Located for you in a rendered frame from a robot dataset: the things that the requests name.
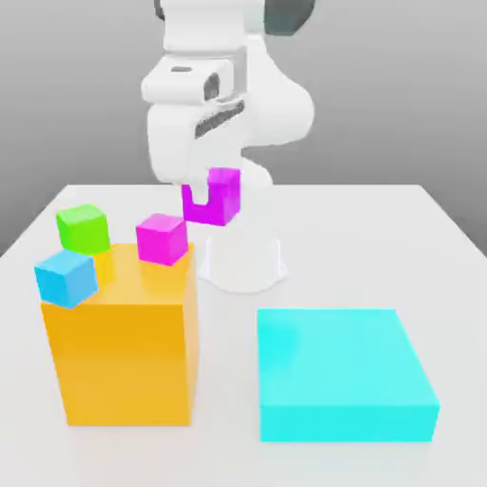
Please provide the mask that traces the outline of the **large orange box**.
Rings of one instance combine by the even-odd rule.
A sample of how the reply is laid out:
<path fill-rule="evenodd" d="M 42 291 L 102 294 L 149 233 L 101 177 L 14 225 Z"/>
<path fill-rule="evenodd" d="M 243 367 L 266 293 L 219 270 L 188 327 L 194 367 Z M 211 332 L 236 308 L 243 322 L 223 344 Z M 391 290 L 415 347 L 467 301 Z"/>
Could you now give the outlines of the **large orange box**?
<path fill-rule="evenodd" d="M 98 290 L 42 303 L 70 426 L 188 426 L 200 358 L 195 253 L 143 262 L 135 244 L 94 257 Z"/>

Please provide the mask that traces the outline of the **small green cube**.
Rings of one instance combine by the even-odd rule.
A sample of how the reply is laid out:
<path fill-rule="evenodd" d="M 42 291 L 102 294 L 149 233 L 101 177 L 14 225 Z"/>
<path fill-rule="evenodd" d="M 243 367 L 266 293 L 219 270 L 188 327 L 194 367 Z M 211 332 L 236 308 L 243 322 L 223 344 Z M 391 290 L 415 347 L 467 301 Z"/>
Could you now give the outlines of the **small green cube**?
<path fill-rule="evenodd" d="M 61 245 L 94 255 L 110 249 L 107 216 L 95 205 L 79 205 L 55 214 Z"/>

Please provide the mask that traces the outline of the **large cyan box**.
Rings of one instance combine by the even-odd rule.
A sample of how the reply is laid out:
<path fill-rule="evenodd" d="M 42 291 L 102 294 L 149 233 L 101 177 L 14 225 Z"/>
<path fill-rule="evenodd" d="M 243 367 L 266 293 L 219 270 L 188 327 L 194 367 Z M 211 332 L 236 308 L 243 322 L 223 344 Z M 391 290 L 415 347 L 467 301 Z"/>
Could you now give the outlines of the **large cyan box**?
<path fill-rule="evenodd" d="M 392 309 L 260 309 L 266 442 L 429 442 L 434 388 Z"/>

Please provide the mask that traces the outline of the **small blue cube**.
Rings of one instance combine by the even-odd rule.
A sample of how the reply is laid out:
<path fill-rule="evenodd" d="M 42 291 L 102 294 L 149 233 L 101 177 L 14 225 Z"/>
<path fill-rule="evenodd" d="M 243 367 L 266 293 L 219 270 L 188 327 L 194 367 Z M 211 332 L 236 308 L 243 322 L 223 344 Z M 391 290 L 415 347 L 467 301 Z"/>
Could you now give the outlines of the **small blue cube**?
<path fill-rule="evenodd" d="M 63 249 L 34 266 L 43 302 L 74 309 L 98 290 L 91 256 Z"/>

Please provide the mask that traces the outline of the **small magenta cube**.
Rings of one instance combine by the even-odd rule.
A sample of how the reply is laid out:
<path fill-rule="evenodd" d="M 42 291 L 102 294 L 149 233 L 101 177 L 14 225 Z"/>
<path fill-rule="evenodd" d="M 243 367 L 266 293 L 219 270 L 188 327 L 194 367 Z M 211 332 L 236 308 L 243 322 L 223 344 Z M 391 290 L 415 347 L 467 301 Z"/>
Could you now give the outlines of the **small magenta cube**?
<path fill-rule="evenodd" d="M 188 251 L 186 222 L 181 217 L 154 213 L 136 226 L 139 259 L 172 266 Z"/>

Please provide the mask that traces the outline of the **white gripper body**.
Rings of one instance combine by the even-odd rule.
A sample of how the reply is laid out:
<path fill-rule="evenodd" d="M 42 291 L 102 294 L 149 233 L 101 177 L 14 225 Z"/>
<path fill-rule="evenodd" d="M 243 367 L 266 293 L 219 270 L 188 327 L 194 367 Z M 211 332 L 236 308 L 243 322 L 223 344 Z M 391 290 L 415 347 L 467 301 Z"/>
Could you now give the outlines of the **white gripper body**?
<path fill-rule="evenodd" d="M 244 97 L 201 105 L 154 105 L 147 115 L 147 138 L 159 181 L 201 185 L 212 167 L 243 165 Z"/>

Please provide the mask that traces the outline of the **small purple cube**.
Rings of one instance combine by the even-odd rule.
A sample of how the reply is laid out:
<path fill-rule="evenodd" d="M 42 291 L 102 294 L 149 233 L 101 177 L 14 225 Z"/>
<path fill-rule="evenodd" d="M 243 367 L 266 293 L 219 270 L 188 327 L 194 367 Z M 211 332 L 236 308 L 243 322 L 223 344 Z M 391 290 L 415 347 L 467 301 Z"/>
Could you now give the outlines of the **small purple cube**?
<path fill-rule="evenodd" d="M 241 171 L 238 168 L 212 167 L 207 176 L 208 201 L 193 201 L 190 185 L 182 185 L 184 219 L 198 224 L 226 226 L 241 209 Z"/>

